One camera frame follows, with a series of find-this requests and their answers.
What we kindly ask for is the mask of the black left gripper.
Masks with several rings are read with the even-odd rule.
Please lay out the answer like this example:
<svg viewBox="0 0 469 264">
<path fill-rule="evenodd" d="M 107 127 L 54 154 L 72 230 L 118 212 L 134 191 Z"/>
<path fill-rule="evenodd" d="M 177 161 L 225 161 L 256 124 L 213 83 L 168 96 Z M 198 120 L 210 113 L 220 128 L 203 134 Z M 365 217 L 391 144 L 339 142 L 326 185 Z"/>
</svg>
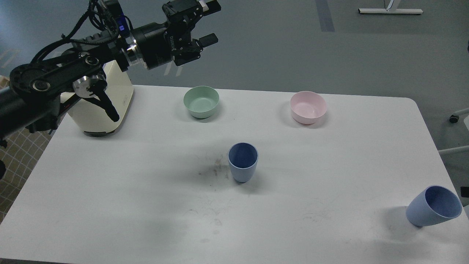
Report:
<svg viewBox="0 0 469 264">
<path fill-rule="evenodd" d="M 193 30 L 202 17 L 221 11 L 217 0 L 173 0 L 162 6 L 166 23 L 151 22 L 130 30 L 137 54 L 147 70 L 173 61 L 176 66 L 198 60 L 201 52 L 218 43 L 211 33 L 180 43 L 184 30 Z"/>
</svg>

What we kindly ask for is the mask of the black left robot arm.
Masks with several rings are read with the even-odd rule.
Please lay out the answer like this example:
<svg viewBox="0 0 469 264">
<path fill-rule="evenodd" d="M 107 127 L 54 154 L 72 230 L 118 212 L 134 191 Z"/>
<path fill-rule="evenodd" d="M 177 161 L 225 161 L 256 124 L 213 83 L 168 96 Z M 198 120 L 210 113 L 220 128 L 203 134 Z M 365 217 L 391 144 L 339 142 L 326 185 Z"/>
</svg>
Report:
<svg viewBox="0 0 469 264">
<path fill-rule="evenodd" d="M 119 1 L 89 1 L 69 35 L 10 72 L 10 85 L 1 89 L 1 146 L 6 148 L 6 138 L 22 128 L 30 133 L 56 130 L 59 118 L 82 99 L 119 121 L 106 94 L 104 65 L 116 61 L 125 72 L 138 63 L 151 70 L 197 60 L 218 38 L 212 33 L 195 39 L 191 32 L 202 17 L 220 10 L 216 0 L 173 0 L 162 6 L 164 23 L 134 28 Z"/>
</svg>

